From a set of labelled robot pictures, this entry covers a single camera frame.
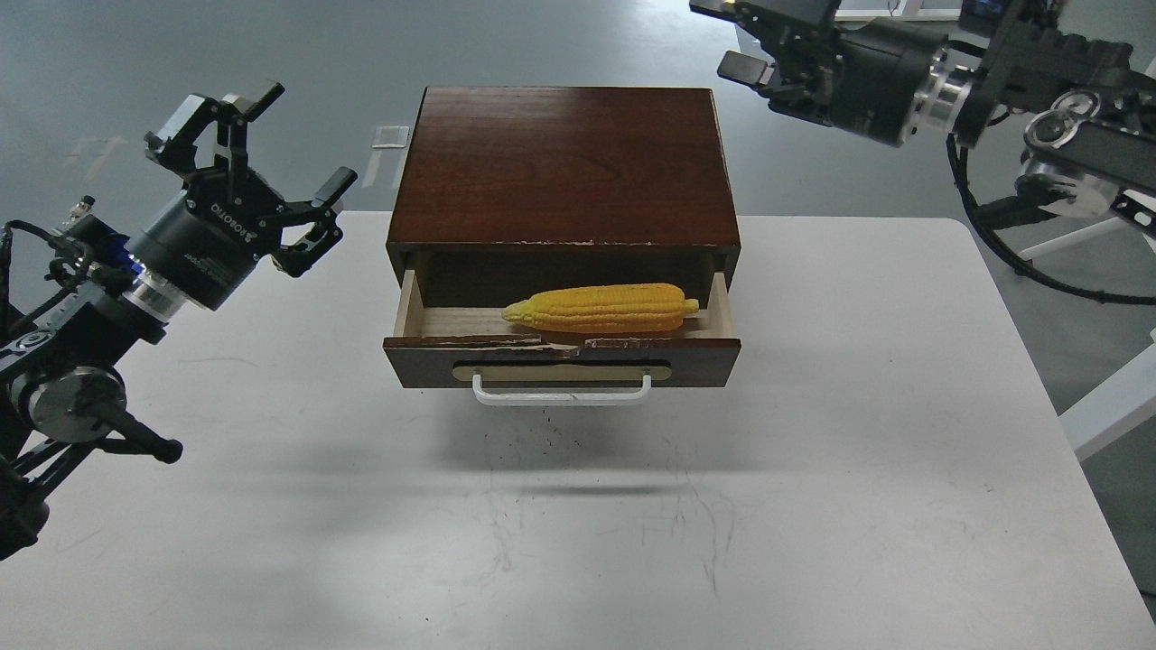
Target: concrete floor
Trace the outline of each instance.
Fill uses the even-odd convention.
[[[1156,56],[1156,5],[1072,5],[1066,31],[1135,44],[1135,67]],[[696,86],[714,90],[740,214],[963,216],[942,136],[920,133],[890,149],[770,113],[749,90],[716,77],[722,53],[736,49],[733,27],[690,14],[683,1],[144,7],[125,0],[0,6],[5,219],[54,226],[88,193],[102,219],[134,232],[179,189],[175,176],[144,160],[144,131],[158,130],[190,93],[255,94],[269,79],[288,91],[251,130],[251,163],[290,200],[348,165],[363,179],[346,207],[390,209],[401,152],[383,153],[369,175],[370,145],[378,126],[413,124],[427,86]],[[972,163],[980,200],[1011,192],[1025,123],[1015,118],[984,135]],[[1007,238],[1024,246],[1077,226],[1057,220]],[[987,258],[1058,412],[1151,342],[1156,308],[1068,297]],[[47,295],[39,281],[45,260],[21,241],[17,306]],[[1039,266],[1073,283],[1156,293],[1156,256],[1131,231]],[[1156,591],[1156,424],[1144,423],[1084,468],[1136,582]],[[1156,615],[1156,604],[1149,607]]]

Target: drawer handle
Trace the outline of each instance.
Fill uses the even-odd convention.
[[[474,372],[474,397],[486,406],[630,406],[642,404],[650,394],[650,372],[643,374],[643,385],[628,393],[544,392],[491,393],[482,387],[482,374]]]

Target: robotic arm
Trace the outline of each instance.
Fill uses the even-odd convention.
[[[353,170],[339,168],[312,200],[287,202],[249,167],[247,126],[283,91],[274,84],[255,102],[190,95],[160,133],[148,133],[147,156],[179,176],[183,187],[132,239],[88,212],[90,197],[57,232],[20,221],[5,224],[0,560],[36,541],[47,519],[45,497],[92,451],[144,453],[163,463],[180,458],[179,442],[162,438],[125,409],[124,382],[113,365],[136,341],[158,342],[186,302],[218,308],[266,254],[297,278],[341,239],[334,204],[357,178]],[[195,141],[214,124],[213,164],[198,168]],[[312,228],[292,244],[281,243],[284,228],[303,224]],[[61,289],[29,315],[7,301],[13,230],[36,235],[57,251],[50,278]],[[47,440],[22,453],[32,430]]]
[[[728,52],[718,68],[775,112],[894,147],[932,128],[951,134],[951,149],[975,147],[1001,119],[992,119],[1000,105],[1038,113],[1024,133],[1016,195],[975,206],[980,226],[1113,210],[1156,236],[1156,220],[1122,193],[1156,194],[1156,80],[1129,68],[1131,45],[1060,32],[1059,0],[964,0],[959,27],[987,38],[986,49],[889,19],[847,30],[835,24],[839,3],[692,0],[690,8],[734,22],[775,59]],[[978,64],[951,68],[950,51]],[[965,185],[964,176],[961,193]]]

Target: yellow corn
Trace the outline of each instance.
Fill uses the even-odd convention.
[[[696,311],[698,301],[657,282],[542,291],[505,308],[502,318],[548,332],[618,334],[677,330]]]

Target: wooden lid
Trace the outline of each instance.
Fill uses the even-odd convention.
[[[739,229],[704,88],[428,88],[387,248],[702,249]]]

